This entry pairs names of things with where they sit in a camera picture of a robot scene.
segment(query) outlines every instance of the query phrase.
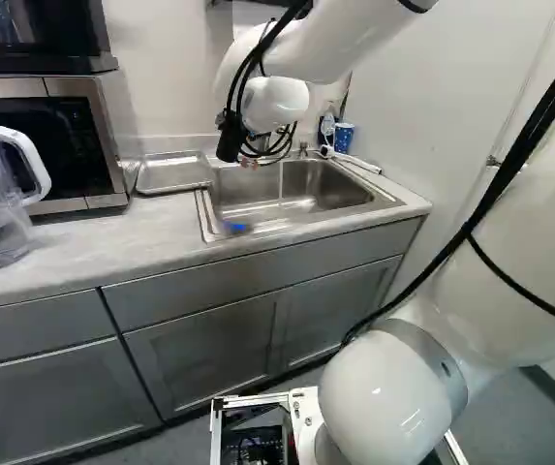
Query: kettle handle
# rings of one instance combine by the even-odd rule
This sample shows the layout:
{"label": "kettle handle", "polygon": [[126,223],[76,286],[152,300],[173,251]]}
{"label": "kettle handle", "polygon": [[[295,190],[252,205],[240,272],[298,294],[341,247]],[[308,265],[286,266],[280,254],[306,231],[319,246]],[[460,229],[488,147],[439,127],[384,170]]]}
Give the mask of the kettle handle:
{"label": "kettle handle", "polygon": [[31,205],[41,201],[51,190],[51,178],[45,168],[45,164],[41,156],[32,142],[27,136],[14,129],[5,128],[0,126],[0,140],[7,142],[23,153],[24,160],[29,165],[31,172],[34,175],[38,191],[36,194],[25,197],[21,200],[23,206]]}

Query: gray cabinet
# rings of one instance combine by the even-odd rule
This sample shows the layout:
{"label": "gray cabinet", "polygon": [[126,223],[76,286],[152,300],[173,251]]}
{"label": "gray cabinet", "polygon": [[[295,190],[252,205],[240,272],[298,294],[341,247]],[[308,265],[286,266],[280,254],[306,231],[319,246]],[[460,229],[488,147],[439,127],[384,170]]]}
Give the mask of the gray cabinet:
{"label": "gray cabinet", "polygon": [[94,290],[0,306],[0,361],[50,352],[115,333]]}
{"label": "gray cabinet", "polygon": [[181,269],[103,288],[123,331],[154,325],[401,255],[420,218],[258,254]]}
{"label": "gray cabinet", "polygon": [[164,418],[268,375],[279,293],[124,335]]}
{"label": "gray cabinet", "polygon": [[0,363],[0,464],[24,464],[156,424],[120,342]]}
{"label": "gray cabinet", "polygon": [[346,331],[369,314],[386,294],[401,257],[292,286],[284,291],[285,312],[278,338],[284,369],[321,357],[336,349]]}

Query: drawer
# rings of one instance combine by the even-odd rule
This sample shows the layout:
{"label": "drawer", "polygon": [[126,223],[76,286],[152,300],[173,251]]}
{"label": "drawer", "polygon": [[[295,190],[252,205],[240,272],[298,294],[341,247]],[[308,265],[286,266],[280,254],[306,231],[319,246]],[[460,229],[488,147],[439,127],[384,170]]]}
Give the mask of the drawer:
{"label": "drawer", "polygon": [[114,334],[94,290],[0,306],[0,360]]}
{"label": "drawer", "polygon": [[0,465],[27,465],[159,423],[117,338],[0,363]]}
{"label": "drawer", "polygon": [[420,219],[103,288],[122,330],[149,326],[252,295],[403,254]]}

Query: blue object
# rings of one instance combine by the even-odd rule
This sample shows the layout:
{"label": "blue object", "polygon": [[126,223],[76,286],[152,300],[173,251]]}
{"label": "blue object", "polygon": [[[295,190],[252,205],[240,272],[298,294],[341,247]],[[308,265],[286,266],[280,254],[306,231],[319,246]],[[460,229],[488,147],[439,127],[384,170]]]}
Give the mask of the blue object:
{"label": "blue object", "polygon": [[355,135],[355,125],[350,123],[337,123],[335,125],[335,151],[348,153],[348,149]]}
{"label": "blue object", "polygon": [[230,234],[242,234],[251,230],[251,227],[242,223],[232,223],[231,221],[224,221],[224,226]]}

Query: cup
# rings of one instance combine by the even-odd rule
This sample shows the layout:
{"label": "cup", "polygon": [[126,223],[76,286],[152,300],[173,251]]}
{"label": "cup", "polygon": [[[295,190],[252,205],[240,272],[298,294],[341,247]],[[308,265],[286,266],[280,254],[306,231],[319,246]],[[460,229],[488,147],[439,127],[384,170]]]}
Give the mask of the cup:
{"label": "cup", "polygon": [[355,135],[355,125],[351,123],[335,124],[335,151],[348,153],[348,149]]}

